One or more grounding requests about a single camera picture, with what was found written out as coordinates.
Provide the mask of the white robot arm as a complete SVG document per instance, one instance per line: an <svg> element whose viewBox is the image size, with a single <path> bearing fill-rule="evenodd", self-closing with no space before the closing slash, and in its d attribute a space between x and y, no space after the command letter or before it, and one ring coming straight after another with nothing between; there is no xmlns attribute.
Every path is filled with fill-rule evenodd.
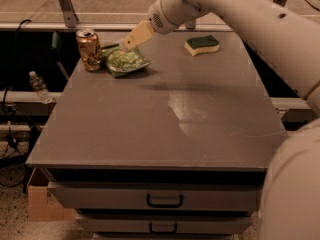
<svg viewBox="0 0 320 240"><path fill-rule="evenodd" d="M269 0L157 0L148 19L121 40L132 49L214 13L230 26L317 114L320 113L320 25ZM320 122L288 137L269 165L257 240L320 239Z"/></svg>

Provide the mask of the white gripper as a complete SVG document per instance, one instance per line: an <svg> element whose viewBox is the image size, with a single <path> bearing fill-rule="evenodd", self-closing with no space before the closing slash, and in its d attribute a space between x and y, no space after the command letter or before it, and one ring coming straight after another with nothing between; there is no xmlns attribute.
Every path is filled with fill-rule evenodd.
<svg viewBox="0 0 320 240"><path fill-rule="evenodd" d="M156 0L148 10L148 19L143 20L120 41L123 51L129 51L150 40L154 31L168 34L178 29L182 24L193 21L207 11L192 5L186 0Z"/></svg>

